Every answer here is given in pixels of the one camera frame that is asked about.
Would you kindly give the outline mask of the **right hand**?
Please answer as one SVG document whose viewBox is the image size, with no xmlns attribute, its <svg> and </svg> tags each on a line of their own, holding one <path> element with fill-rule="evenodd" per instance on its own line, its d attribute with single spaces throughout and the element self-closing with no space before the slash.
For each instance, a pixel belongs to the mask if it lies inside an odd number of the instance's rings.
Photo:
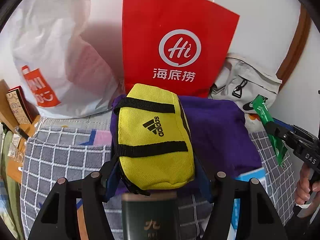
<svg viewBox="0 0 320 240">
<path fill-rule="evenodd" d="M 316 195 L 307 210 L 313 212 L 319 206 L 319 181 L 313 183 L 313 185 L 311 186 L 309 183 L 310 172 L 311 168 L 309 168 L 308 165 L 304 163 L 300 170 L 300 179 L 295 190 L 295 203 L 299 205 L 305 204 L 305 202 L 310 199 L 310 191 L 312 190 L 316 193 Z"/>
</svg>

